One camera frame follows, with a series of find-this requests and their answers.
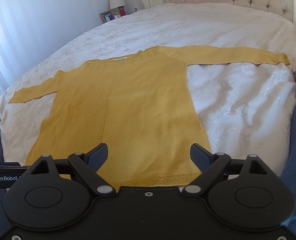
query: clothing tag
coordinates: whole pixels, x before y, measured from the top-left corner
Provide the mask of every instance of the clothing tag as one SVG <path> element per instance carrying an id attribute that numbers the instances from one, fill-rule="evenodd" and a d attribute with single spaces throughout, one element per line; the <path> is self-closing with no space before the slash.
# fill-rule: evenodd
<path id="1" fill-rule="evenodd" d="M 126 59 L 126 57 L 117 58 L 117 59 L 113 59 L 113 60 L 121 60 L 121 59 Z"/>

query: floral pattern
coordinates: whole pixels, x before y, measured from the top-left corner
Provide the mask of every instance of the floral pattern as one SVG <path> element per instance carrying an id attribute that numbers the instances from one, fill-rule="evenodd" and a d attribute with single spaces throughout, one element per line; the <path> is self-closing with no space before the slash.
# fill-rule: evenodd
<path id="1" fill-rule="evenodd" d="M 288 158 L 296 103 L 296 25 L 269 12 L 220 3 L 165 4 L 121 17 L 77 37 L 25 73 L 0 96 L 5 160 L 24 164 L 54 99 L 51 94 L 8 104 L 16 90 L 39 85 L 58 70 L 69 71 L 86 60 L 156 45 L 248 46 L 288 55 L 290 66 L 231 63 L 191 65 L 187 70 L 192 101 L 212 151 L 233 158 L 257 154 L 280 174 Z"/>

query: photograph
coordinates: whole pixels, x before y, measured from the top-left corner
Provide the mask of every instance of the photograph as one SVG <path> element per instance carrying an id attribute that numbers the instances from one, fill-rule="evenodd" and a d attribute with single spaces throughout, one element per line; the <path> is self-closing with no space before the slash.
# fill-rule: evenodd
<path id="1" fill-rule="evenodd" d="M 111 11 L 102 12 L 100 13 L 100 16 L 104 23 L 110 22 L 115 19 Z"/>

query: triangular cutout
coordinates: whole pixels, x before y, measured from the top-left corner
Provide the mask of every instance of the triangular cutout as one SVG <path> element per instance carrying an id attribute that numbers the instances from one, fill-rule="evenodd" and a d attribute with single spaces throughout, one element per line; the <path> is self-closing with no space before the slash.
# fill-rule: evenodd
<path id="1" fill-rule="evenodd" d="M 39 165 L 30 174 L 35 175 L 45 173 L 49 173 L 49 167 L 47 165 L 47 161 L 41 161 Z"/>
<path id="2" fill-rule="evenodd" d="M 267 172 L 259 165 L 257 161 L 252 161 L 250 173 L 267 175 Z"/>

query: table lamp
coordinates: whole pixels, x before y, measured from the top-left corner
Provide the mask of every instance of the table lamp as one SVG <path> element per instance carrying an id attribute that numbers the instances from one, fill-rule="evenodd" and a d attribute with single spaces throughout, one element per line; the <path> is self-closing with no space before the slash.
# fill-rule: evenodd
<path id="1" fill-rule="evenodd" d="M 118 8 L 120 16 L 126 15 L 126 12 L 123 8 L 124 5 L 126 5 L 124 0 L 110 0 L 110 9 Z"/>

